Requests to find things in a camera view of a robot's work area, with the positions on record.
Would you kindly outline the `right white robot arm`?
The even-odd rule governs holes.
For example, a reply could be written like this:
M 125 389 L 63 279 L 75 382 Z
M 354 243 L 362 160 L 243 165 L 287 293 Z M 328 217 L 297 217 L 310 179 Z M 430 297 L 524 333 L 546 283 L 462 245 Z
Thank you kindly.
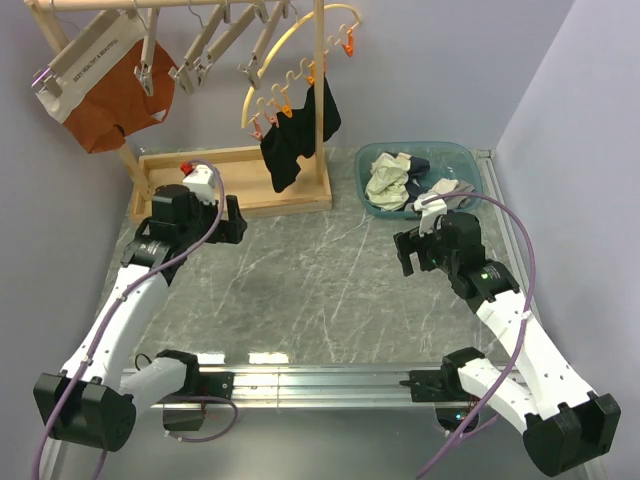
M 598 394 L 570 366 L 535 315 L 508 268 L 487 257 L 479 220 L 450 212 L 431 233 L 393 237 L 406 276 L 416 257 L 423 271 L 439 269 L 454 293 L 495 335 L 511 358 L 498 369 L 479 350 L 443 359 L 440 387 L 452 399 L 475 397 L 508 421 L 545 475 L 555 477 L 608 453 L 621 417 L 610 394 Z

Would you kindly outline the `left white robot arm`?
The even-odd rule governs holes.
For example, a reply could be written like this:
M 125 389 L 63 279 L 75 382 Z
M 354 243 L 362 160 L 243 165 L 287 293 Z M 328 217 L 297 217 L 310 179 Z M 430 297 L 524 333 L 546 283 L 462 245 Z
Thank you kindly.
M 33 394 L 46 437 L 116 452 L 137 418 L 164 399 L 231 402 L 232 375 L 206 379 L 194 354 L 165 349 L 131 376 L 124 368 L 187 256 L 204 243 L 238 244 L 246 228 L 234 195 L 205 202 L 185 185 L 156 191 L 152 213 L 126 246 L 90 332 L 59 373 L 43 373 L 36 381 Z

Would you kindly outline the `pale yellow underwear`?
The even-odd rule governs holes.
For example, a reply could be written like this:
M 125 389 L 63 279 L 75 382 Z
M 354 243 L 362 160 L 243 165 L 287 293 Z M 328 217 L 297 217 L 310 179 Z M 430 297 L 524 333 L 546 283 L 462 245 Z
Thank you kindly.
M 409 199 L 406 183 L 410 167 L 410 156 L 404 152 L 380 154 L 371 165 L 371 178 L 365 188 L 369 203 L 382 211 L 402 210 Z

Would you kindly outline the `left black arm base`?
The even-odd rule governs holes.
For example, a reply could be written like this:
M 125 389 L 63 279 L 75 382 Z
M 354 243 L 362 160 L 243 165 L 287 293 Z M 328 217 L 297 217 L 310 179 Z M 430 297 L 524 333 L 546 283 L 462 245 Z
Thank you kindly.
M 164 350 L 144 368 L 131 377 L 134 382 L 137 418 L 156 403 L 199 403 L 200 419 L 167 417 L 163 413 L 163 427 L 166 437 L 183 443 L 204 443 L 225 435 L 236 423 L 238 407 L 231 400 L 234 373 L 202 373 L 198 357 L 176 350 Z M 219 433 L 203 438 L 189 438 L 181 435 L 185 431 L 199 430 L 206 418 L 206 407 L 210 404 L 229 405 L 233 410 L 229 424 Z

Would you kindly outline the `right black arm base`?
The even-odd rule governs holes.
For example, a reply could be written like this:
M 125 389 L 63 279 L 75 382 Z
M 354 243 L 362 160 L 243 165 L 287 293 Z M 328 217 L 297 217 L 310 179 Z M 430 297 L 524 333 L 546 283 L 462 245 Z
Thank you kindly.
M 446 434 L 453 433 L 479 402 L 442 370 L 411 370 L 399 384 L 409 389 L 413 403 L 434 406 L 437 425 Z

